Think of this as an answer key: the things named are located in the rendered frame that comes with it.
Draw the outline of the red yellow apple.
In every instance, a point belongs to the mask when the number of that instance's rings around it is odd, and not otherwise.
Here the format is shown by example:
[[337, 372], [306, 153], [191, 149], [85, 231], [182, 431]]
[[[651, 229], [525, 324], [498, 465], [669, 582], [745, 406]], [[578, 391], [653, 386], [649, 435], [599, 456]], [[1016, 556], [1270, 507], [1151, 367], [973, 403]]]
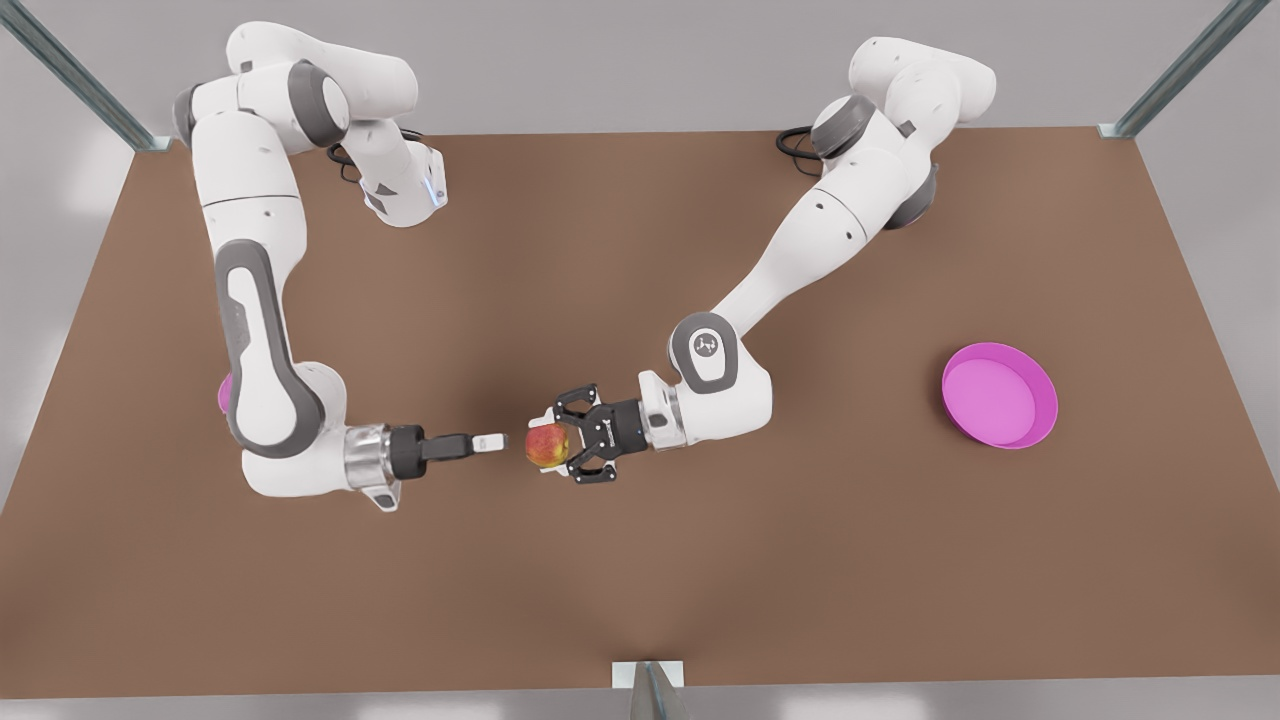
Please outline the red yellow apple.
[[541, 470], [564, 465], [570, 457], [570, 438], [559, 423], [530, 427], [525, 437], [526, 459]]

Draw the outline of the pink plate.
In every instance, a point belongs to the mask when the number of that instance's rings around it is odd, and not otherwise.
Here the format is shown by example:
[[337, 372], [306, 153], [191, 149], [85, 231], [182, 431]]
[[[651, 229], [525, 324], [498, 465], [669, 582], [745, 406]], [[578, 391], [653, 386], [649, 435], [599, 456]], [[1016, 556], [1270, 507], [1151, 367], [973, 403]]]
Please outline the pink plate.
[[996, 448], [1038, 445], [1059, 419], [1050, 374], [1010, 345], [982, 342], [956, 351], [943, 368], [941, 395], [957, 429]]

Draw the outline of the silver frame post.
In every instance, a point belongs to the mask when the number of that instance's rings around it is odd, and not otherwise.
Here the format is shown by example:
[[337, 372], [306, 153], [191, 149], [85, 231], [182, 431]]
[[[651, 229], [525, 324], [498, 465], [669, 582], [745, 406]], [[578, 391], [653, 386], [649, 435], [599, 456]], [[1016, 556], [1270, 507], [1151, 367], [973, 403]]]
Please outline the silver frame post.
[[134, 152], [165, 152], [172, 138], [142, 123], [19, 0], [0, 0], [0, 26]]
[[1135, 138], [1272, 0], [1230, 0], [1102, 138]]
[[690, 720], [677, 689], [685, 687], [684, 661], [613, 662], [612, 687], [630, 689], [628, 720]]

